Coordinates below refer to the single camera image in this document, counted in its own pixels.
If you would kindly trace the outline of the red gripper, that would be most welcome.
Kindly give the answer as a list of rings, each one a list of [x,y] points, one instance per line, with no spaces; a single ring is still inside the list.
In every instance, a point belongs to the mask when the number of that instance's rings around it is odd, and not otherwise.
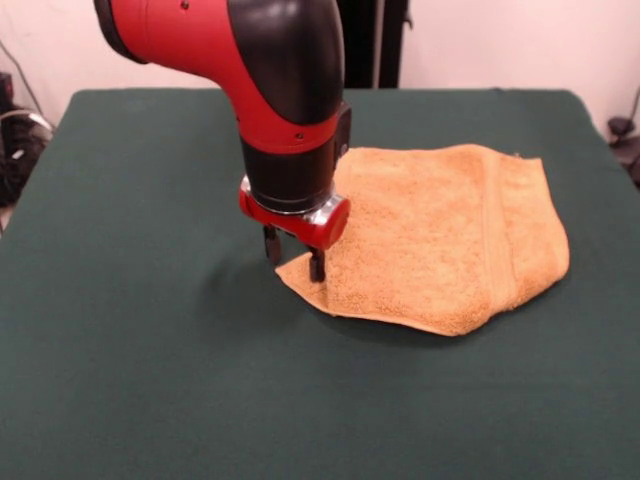
[[[309,276],[312,283],[326,279],[325,251],[340,238],[351,211],[351,202],[332,191],[318,207],[302,213],[279,213],[260,205],[251,191],[247,176],[239,188],[239,206],[249,218],[263,226],[266,257],[272,264],[281,260],[281,242],[278,231],[283,231],[308,246]]]

